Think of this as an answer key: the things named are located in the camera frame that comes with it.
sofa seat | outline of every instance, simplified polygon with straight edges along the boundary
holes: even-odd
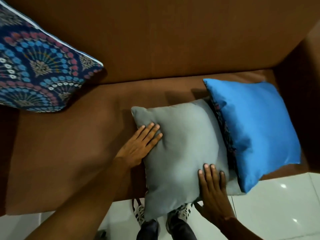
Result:
[[[275,84],[272,70],[142,80],[83,87],[82,95],[59,113],[21,111],[10,162],[7,214],[55,210],[103,169],[136,130],[130,108],[169,106],[208,95],[203,78]],[[306,172],[289,165],[266,175]],[[116,201],[144,197],[143,165],[124,178]]]

hand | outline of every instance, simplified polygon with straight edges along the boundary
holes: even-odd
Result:
[[[201,169],[198,171],[203,207],[198,203],[194,206],[204,218],[221,229],[223,221],[236,217],[227,196],[226,176],[221,171],[219,179],[213,164],[210,167],[205,164],[204,171],[205,174]]]
[[[137,132],[131,137],[127,143],[117,153],[116,158],[124,160],[129,168],[137,166],[153,147],[160,141],[162,133],[154,135],[160,129],[160,125],[151,123],[147,128],[142,125]]]

brown sofa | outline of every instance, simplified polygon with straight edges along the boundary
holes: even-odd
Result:
[[[300,139],[301,165],[320,170],[320,0],[5,0],[42,28],[100,60],[59,113],[0,106],[0,213],[55,210],[134,133],[130,108],[207,96],[202,78],[268,81]],[[143,197],[143,165],[116,200]]]

floor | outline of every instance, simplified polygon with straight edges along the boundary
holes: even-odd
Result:
[[[320,239],[320,174],[306,173],[261,181],[245,196],[229,200],[237,218],[265,240]],[[22,240],[51,213],[0,217],[0,239]],[[159,218],[159,240],[172,239]],[[188,220],[198,240],[226,239],[194,209]],[[103,220],[110,240],[134,240],[139,231],[130,201],[115,202]]]

jeans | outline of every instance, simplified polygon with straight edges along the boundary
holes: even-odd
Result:
[[[197,240],[190,226],[177,216],[170,219],[169,230],[173,240]],[[137,240],[157,240],[159,223],[156,220],[144,222],[137,235]]]

